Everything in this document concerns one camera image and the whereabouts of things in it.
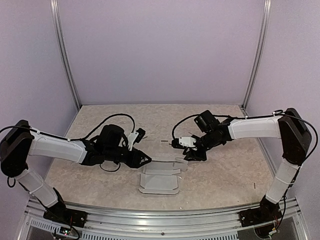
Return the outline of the white paper box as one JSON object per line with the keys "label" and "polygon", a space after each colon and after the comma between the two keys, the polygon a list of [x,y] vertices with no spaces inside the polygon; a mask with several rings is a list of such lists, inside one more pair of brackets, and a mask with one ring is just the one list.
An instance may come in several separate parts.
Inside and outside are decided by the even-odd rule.
{"label": "white paper box", "polygon": [[139,191],[146,195],[176,195],[179,193],[178,178],[188,168],[188,161],[156,159],[146,164],[140,174]]}

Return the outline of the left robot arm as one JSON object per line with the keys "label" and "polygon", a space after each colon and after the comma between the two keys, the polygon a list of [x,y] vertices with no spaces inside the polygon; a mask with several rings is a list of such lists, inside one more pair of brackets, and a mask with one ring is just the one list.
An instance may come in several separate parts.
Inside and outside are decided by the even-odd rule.
{"label": "left robot arm", "polygon": [[131,169],[139,169],[152,161],[151,157],[134,147],[134,144],[139,143],[146,134],[142,128],[126,136],[123,128],[109,124],[91,139],[70,139],[51,135],[32,128],[26,120],[9,126],[8,130],[0,142],[2,173],[18,181],[50,209],[50,214],[61,223],[70,218],[70,211],[59,192],[28,167],[29,156],[57,158],[83,166],[101,165],[110,161],[125,164]]}

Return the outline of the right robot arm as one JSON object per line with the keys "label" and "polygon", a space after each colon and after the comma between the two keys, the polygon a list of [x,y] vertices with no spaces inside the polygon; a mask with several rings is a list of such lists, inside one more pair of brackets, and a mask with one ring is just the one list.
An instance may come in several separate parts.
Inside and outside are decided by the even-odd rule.
{"label": "right robot arm", "polygon": [[253,138],[281,140],[282,162],[270,188],[256,210],[256,218],[266,222],[275,212],[275,205],[285,196],[304,162],[314,151],[310,148],[312,135],[310,123],[300,117],[294,108],[274,111],[271,115],[256,117],[227,117],[219,121],[206,110],[195,118],[195,123],[204,134],[201,137],[179,137],[178,145],[187,149],[186,157],[193,161],[205,161],[206,152],[227,142]]}

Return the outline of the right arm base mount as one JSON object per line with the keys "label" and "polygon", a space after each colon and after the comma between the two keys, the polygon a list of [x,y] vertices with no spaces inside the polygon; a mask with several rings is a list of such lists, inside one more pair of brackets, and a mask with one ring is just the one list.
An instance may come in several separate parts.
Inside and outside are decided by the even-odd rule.
{"label": "right arm base mount", "polygon": [[268,210],[264,211],[261,207],[257,207],[242,210],[238,213],[238,216],[241,226],[244,228],[267,223],[276,219],[280,220],[282,212],[278,209],[270,213]]}

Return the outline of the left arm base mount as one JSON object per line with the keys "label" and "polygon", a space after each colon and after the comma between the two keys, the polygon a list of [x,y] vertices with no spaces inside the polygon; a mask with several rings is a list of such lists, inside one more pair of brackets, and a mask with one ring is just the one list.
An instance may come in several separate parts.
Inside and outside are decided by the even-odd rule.
{"label": "left arm base mount", "polygon": [[85,226],[87,216],[88,213],[85,211],[70,208],[66,208],[59,213],[51,213],[49,210],[46,210],[43,214],[44,219],[79,228]]}

